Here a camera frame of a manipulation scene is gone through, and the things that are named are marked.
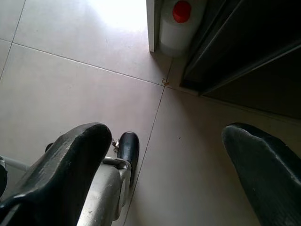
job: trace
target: plastic container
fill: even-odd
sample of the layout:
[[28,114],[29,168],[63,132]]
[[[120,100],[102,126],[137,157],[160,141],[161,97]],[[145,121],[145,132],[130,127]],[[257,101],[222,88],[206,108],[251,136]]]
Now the plastic container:
[[197,31],[206,0],[165,0],[161,11],[160,49],[171,57],[183,55]]

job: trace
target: red bottle cap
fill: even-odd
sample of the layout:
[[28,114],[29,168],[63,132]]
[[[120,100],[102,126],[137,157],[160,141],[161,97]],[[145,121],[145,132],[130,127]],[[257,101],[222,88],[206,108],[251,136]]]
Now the red bottle cap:
[[186,1],[179,1],[174,5],[173,16],[178,23],[184,23],[189,20],[191,5]]

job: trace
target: floor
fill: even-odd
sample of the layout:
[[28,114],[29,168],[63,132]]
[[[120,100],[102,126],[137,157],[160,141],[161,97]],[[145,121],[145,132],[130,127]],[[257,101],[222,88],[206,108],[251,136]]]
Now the floor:
[[61,134],[103,122],[141,144],[112,225],[258,226],[222,128],[252,124],[301,156],[301,124],[197,97],[178,87],[183,65],[148,52],[144,1],[1,0],[0,154],[33,164]]

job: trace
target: white plastic jug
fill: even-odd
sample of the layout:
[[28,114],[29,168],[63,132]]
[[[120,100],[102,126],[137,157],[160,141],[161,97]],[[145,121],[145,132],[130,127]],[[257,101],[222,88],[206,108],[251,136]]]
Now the white plastic jug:
[[206,0],[165,0],[161,11],[160,49],[179,57],[188,49],[204,14]]

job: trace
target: tile floor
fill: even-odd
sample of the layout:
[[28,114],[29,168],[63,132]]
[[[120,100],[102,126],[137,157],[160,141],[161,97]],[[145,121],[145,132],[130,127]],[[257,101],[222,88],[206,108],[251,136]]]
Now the tile floor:
[[136,188],[112,225],[258,226],[221,129],[250,123],[301,156],[301,124],[178,91],[182,61],[148,52],[145,10],[139,0],[1,0],[0,154],[33,164],[92,121],[115,138],[132,130]]

